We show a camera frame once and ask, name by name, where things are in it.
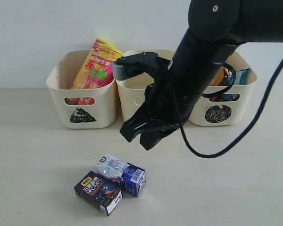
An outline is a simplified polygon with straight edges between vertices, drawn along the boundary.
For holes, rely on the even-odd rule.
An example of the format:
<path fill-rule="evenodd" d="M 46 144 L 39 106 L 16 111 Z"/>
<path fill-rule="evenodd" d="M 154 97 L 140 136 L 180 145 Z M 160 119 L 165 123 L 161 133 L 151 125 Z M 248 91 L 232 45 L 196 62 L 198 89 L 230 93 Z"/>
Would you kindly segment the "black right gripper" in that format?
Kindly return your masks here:
<path fill-rule="evenodd" d="M 140 144 L 148 151 L 187 122 L 193 109 L 193 94 L 177 84 L 166 70 L 146 88 L 145 102 L 141 107 L 123 123 L 120 134 L 132 142 L 142 133 Z"/>

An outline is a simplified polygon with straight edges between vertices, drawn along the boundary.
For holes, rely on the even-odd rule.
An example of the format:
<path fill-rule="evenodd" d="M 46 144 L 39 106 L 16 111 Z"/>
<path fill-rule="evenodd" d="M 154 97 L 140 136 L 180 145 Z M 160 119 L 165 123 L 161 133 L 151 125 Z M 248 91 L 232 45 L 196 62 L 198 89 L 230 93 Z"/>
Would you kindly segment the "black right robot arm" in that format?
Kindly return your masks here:
<path fill-rule="evenodd" d="M 142 52 L 113 63 L 119 80 L 141 73 L 154 79 L 144 103 L 123 123 L 122 136 L 132 141 L 140 135 L 149 150 L 183 129 L 217 71 L 248 42 L 283 42 L 283 0 L 191 1 L 188 29 L 171 60 Z"/>

